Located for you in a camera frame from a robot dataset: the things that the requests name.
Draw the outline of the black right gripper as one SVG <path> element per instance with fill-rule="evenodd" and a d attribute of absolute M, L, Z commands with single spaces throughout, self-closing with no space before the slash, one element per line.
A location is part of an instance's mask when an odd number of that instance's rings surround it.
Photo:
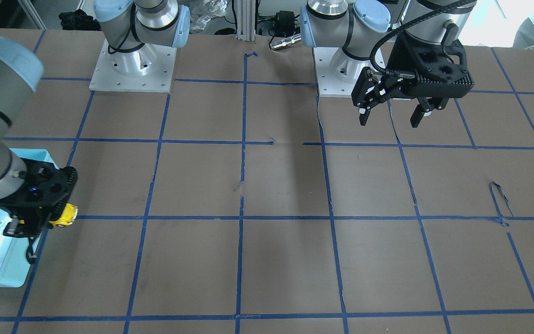
<path fill-rule="evenodd" d="M 19 189 L 0 199 L 0 209 L 16 217 L 3 230 L 5 237 L 28 238 L 26 260 L 35 264 L 38 259 L 38 237 L 44 228 L 53 228 L 49 220 L 61 216 L 69 203 L 78 173 L 74 167 L 57 168 L 48 161 L 21 158 L 24 170 L 13 171 L 20 179 Z"/>

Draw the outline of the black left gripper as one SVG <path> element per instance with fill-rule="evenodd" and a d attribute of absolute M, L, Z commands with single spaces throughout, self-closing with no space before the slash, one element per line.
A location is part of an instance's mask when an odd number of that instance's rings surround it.
<path fill-rule="evenodd" d="M 387 69 L 409 72 L 413 78 L 400 81 L 395 76 L 378 79 L 373 69 L 365 66 L 350 94 L 359 109 L 360 125 L 366 125 L 374 107 L 392 98 L 417 98 L 410 123 L 417 128 L 424 116 L 443 110 L 449 98 L 462 98 L 474 87 L 468 70 L 466 51 L 460 40 L 449 46 L 428 44 L 408 32 L 401 32 L 394 43 Z"/>

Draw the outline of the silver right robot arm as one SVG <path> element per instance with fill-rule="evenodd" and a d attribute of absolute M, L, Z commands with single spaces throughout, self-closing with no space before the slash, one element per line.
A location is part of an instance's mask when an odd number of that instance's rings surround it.
<path fill-rule="evenodd" d="M 80 208 L 68 233 L 49 232 L 46 260 L 122 261 L 135 265 L 151 213 L 150 188 L 169 129 L 169 93 L 89 89 L 101 32 L 44 32 L 32 48 L 44 78 L 6 144 L 34 156 L 48 150 L 59 167 L 80 174 L 72 203 Z"/>

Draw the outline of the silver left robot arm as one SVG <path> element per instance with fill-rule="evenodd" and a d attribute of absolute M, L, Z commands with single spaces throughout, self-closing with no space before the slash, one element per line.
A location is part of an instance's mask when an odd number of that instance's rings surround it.
<path fill-rule="evenodd" d="M 365 125 L 390 99 L 417 99 L 410 123 L 443 110 L 475 83 L 458 36 L 474 0 L 407 0 L 395 21 L 384 0 L 308 0 L 299 13 L 302 42 L 335 47 L 333 69 L 354 84 L 351 98 Z"/>

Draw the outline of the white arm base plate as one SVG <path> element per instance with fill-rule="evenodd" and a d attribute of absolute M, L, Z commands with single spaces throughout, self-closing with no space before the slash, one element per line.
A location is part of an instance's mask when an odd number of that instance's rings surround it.
<path fill-rule="evenodd" d="M 107 92 L 169 93 L 176 54 L 174 47 L 151 44 L 132 53 L 110 54 L 108 42 L 104 41 L 89 88 Z"/>
<path fill-rule="evenodd" d="M 350 98 L 357 78 L 371 61 L 348 57 L 340 47 L 314 47 L 314 68 L 320 97 Z"/>

